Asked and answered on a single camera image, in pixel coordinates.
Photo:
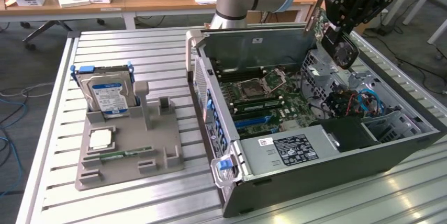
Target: aluminum table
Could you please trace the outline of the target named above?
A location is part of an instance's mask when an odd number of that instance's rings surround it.
[[[17,223],[445,223],[445,138],[385,173],[242,216],[221,217],[186,87],[185,32],[198,28],[82,32],[67,38]],[[444,106],[361,37],[352,36],[360,49],[447,124]],[[78,192],[73,180],[85,100],[67,68],[71,64],[110,66],[128,61],[134,65],[136,80],[148,81],[146,98],[168,95],[174,100],[185,168]],[[362,68],[357,60],[352,69]]]

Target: floor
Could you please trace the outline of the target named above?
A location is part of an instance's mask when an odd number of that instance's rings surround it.
[[[137,28],[150,27],[160,23],[158,27],[180,27],[180,26],[197,26],[210,21],[212,15],[193,15],[193,16],[169,16],[161,21],[161,17],[152,17],[150,19],[141,19],[141,24]],[[433,70],[436,73],[444,74],[447,59],[436,60],[436,49],[428,45],[430,34],[434,32],[444,19],[447,18],[447,11],[433,4],[426,3],[412,20],[410,24],[404,26],[400,23],[402,35],[392,33],[385,37],[380,37],[388,44],[389,48],[396,52],[397,57],[408,62]],[[105,25],[96,24],[93,19],[82,21],[67,21],[66,24],[73,30],[94,31],[94,30],[116,30],[124,29],[124,22],[118,18],[105,19]],[[37,28],[41,23],[30,23],[31,28]],[[19,40],[30,32],[29,29],[22,29],[18,23],[10,23],[7,30],[0,33],[0,90],[10,87],[29,87],[38,83],[51,82],[55,77],[58,61],[63,49],[66,32],[61,27],[50,28],[41,36],[33,40],[37,46],[34,52],[26,51],[18,44]],[[389,58],[393,55],[385,49],[382,43],[374,39],[366,39],[377,50]],[[447,33],[437,40],[438,49],[447,54]],[[400,68],[405,73],[421,83],[420,72],[406,64]],[[444,90],[442,80],[430,74],[426,75],[425,85],[429,89],[441,91]],[[50,87],[45,86],[35,89],[30,95],[38,95],[50,91]],[[447,105],[447,96],[433,94],[434,98]],[[9,101],[21,102],[23,97],[10,98]],[[13,140],[17,152],[19,155],[21,164],[23,167],[23,176],[21,183],[13,189],[11,194],[0,197],[0,223],[13,223],[17,216],[17,211],[21,202],[21,193],[26,181],[26,175],[30,170],[34,149],[39,136],[39,129],[45,118],[46,106],[49,96],[29,98],[27,113],[23,118],[6,128],[7,135]],[[3,118],[15,105],[0,103],[0,118]],[[0,160],[3,159],[3,153],[0,153]],[[7,162],[0,168],[0,194],[7,189],[17,179],[17,164],[10,156]]]

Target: hard disk label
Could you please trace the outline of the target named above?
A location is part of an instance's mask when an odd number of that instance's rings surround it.
[[[102,113],[114,115],[126,111],[125,97],[120,94],[122,90],[120,83],[96,84],[92,88]]]
[[[284,165],[290,166],[318,158],[305,135],[273,140]]]

